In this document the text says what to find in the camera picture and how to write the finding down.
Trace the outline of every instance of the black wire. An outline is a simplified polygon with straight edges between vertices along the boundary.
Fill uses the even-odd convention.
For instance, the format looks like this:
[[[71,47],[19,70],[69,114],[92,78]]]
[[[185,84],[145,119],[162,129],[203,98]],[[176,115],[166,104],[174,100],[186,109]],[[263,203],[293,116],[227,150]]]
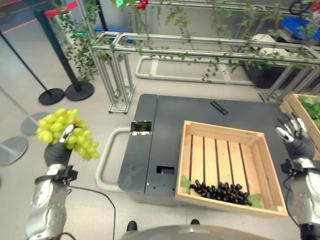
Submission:
[[[115,228],[116,228],[116,207],[114,205],[114,203],[111,201],[111,199],[106,195],[104,194],[103,192],[100,192],[100,191],[96,191],[96,190],[93,190],[93,189],[90,189],[90,188],[86,188],[86,187],[80,187],[80,186],[71,186],[69,185],[70,188],[73,188],[73,189],[80,189],[80,190],[86,190],[86,191],[89,191],[89,192],[93,192],[93,193],[96,193],[96,194],[101,194],[103,196],[105,196],[109,202],[111,203],[112,207],[113,207],[113,232],[112,232],[112,239],[115,240]]]
[[[71,233],[69,233],[69,232],[62,232],[62,233],[60,233],[58,236],[56,236],[55,238],[56,239],[59,239],[62,235],[67,235],[67,236],[69,236],[70,238],[72,238],[72,240],[77,240]]]
[[[287,189],[287,191],[286,191],[286,195],[285,195],[285,208],[286,208],[286,211],[288,212],[288,215],[290,216],[290,218],[292,219],[292,221],[295,223],[295,225],[298,227],[298,228],[300,228],[300,226],[299,226],[299,224],[296,222],[296,220],[292,217],[292,215],[291,215],[291,212],[289,211],[289,209],[288,209],[288,204],[287,204],[287,202],[288,202],[288,193],[289,193],[289,191],[291,191],[292,192],[292,190],[291,190],[291,188],[288,188],[287,186],[286,186],[286,182],[288,181],[290,179],[290,176],[288,176],[287,178],[286,178],[286,180],[284,180],[284,182],[283,182],[283,185],[284,185],[284,187]]]

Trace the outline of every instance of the green leafy vegetable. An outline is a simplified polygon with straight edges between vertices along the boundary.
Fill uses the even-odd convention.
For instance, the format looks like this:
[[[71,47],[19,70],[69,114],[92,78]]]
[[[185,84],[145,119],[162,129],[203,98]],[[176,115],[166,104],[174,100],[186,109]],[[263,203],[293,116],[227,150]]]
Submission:
[[[182,177],[181,177],[180,187],[185,188],[185,192],[186,192],[187,194],[190,193],[190,184],[191,184],[191,183],[190,183],[189,179],[186,178],[186,176],[182,176]]]
[[[256,208],[256,209],[261,209],[262,206],[261,206],[261,194],[260,193],[256,193],[256,194],[253,194],[253,195],[249,195],[248,196],[248,199],[251,201],[252,203],[252,207],[253,208]]]
[[[299,101],[305,108],[310,118],[314,120],[315,125],[320,129],[320,96],[308,97],[299,96]]]

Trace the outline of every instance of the wooden box with greens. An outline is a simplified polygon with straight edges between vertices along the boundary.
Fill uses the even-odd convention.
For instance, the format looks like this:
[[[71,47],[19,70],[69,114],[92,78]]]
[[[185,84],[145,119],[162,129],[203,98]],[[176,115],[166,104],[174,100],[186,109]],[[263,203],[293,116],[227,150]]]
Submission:
[[[186,182],[241,185],[250,196],[261,196],[260,208],[202,197]],[[262,217],[287,216],[278,177],[265,136],[217,125],[184,121],[175,199],[217,210]]]
[[[304,121],[315,148],[313,159],[320,160],[320,96],[292,94],[280,109],[287,114],[296,112]]]

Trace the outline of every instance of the robotic arm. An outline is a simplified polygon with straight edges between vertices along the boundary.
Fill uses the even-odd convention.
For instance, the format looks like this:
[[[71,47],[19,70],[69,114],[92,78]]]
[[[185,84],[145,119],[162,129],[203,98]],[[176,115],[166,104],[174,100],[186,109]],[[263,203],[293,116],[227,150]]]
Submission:
[[[68,165],[72,150],[66,149],[67,138],[73,129],[73,125],[67,126],[59,142],[48,145],[44,151],[47,169],[35,180],[33,213],[26,223],[27,240],[51,240],[63,232],[67,219],[67,186],[78,175],[72,170],[73,166]]]
[[[292,113],[279,118],[275,131],[282,137],[290,160],[281,170],[291,179],[293,214],[302,240],[320,239],[320,174],[313,161],[315,148],[303,120]]]

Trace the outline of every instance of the round stanchion base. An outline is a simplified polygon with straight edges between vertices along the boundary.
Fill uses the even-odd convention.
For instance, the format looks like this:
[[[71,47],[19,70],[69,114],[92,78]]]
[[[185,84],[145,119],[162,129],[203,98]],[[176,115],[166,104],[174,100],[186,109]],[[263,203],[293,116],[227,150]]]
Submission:
[[[47,115],[48,115],[47,112],[37,112],[35,114],[32,114],[31,117],[34,120],[38,121],[39,119],[42,119]],[[28,117],[21,123],[21,126],[20,126],[21,132],[25,135],[35,135],[37,128],[38,128],[38,125],[33,121],[31,121],[31,119],[29,119]]]
[[[65,96],[65,92],[60,88],[51,88],[48,91],[49,93],[51,93],[51,96],[47,93],[47,91],[44,91],[38,98],[39,102],[42,105],[56,104],[60,102]]]
[[[27,150],[28,142],[23,137],[14,136],[1,143],[10,150],[0,147],[0,166],[12,164]]]
[[[64,91],[64,95],[67,99],[71,101],[81,101],[85,100],[92,96],[95,92],[94,86],[85,81],[79,82],[81,84],[82,90],[76,91],[73,84],[69,85],[66,90]]]

